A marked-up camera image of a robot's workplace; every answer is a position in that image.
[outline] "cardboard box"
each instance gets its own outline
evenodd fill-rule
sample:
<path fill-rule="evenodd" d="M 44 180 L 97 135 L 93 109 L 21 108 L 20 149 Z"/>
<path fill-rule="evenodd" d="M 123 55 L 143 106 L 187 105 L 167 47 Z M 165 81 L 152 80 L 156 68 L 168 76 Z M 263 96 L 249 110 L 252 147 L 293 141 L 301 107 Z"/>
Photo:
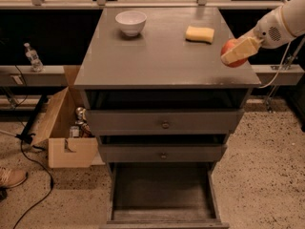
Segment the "cardboard box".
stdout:
<path fill-rule="evenodd" d="M 76 106 L 69 88 L 51 97 L 48 109 L 31 146 L 49 149 L 51 168 L 79 168 L 92 164 L 104 164 L 98 153 L 95 137 L 69 138 L 70 126 L 75 125 Z"/>
<path fill-rule="evenodd" d="M 80 66 L 78 65 L 65 65 L 64 72 L 68 82 L 69 91 L 76 106 L 83 106 L 84 102 L 81 97 L 80 91 L 74 87 L 75 79 L 78 75 Z"/>

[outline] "yellow sponge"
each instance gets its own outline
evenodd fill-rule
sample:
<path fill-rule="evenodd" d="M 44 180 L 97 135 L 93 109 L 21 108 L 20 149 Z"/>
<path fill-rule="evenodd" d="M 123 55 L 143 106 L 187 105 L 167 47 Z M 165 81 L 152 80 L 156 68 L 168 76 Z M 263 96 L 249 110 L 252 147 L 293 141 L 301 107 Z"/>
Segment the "yellow sponge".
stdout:
<path fill-rule="evenodd" d="M 214 29 L 189 26 L 185 33 L 185 38 L 190 41 L 212 43 L 214 39 Z"/>

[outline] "open cardboard box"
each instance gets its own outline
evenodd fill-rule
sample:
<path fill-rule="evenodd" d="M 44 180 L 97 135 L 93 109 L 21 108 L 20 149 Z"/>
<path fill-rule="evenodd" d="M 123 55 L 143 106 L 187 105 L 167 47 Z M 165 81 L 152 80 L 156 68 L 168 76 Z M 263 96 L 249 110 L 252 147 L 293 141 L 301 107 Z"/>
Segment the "open cardboard box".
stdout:
<path fill-rule="evenodd" d="M 31 146 L 49 148 L 51 168 L 79 168 L 103 164 L 95 137 L 69 138 L 75 125 L 76 106 L 69 87 L 53 95 L 46 114 L 39 123 Z"/>

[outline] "terrazzo floor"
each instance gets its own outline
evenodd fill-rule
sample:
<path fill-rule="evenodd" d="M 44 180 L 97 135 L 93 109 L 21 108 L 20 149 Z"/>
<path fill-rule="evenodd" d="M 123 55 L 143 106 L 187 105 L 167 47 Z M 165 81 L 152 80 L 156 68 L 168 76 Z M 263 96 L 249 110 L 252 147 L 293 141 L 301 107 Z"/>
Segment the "terrazzo floor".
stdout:
<path fill-rule="evenodd" d="M 303 229 L 305 225 L 305 134 L 282 99 L 266 112 L 259 99 L 249 100 L 228 150 L 213 171 L 219 213 L 232 229 Z M 1 129 L 20 133 L 20 122 L 1 122 Z M 7 190 L 0 202 L 0 228 L 11 229 L 23 213 L 50 189 L 49 175 L 24 158 L 17 138 L 0 135 L 0 165 L 25 169 L 29 178 Z M 48 165 L 47 153 L 23 147 Z M 105 166 L 49 169 L 54 187 L 15 228 L 93 229 L 106 221 L 110 178 Z"/>

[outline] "countertop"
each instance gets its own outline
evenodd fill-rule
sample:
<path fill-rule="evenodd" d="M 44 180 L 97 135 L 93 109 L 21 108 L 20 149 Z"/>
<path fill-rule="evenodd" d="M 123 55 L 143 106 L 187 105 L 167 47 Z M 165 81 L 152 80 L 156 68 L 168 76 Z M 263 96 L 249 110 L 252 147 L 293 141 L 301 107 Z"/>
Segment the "countertop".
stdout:
<path fill-rule="evenodd" d="M 147 14 L 136 37 L 123 34 L 115 16 Z M 185 39 L 188 26 L 214 29 L 213 43 Z M 218 8 L 105 8 L 75 80 L 79 89 L 253 88 L 260 81 L 247 62 L 228 68 L 222 45 L 233 35 Z"/>

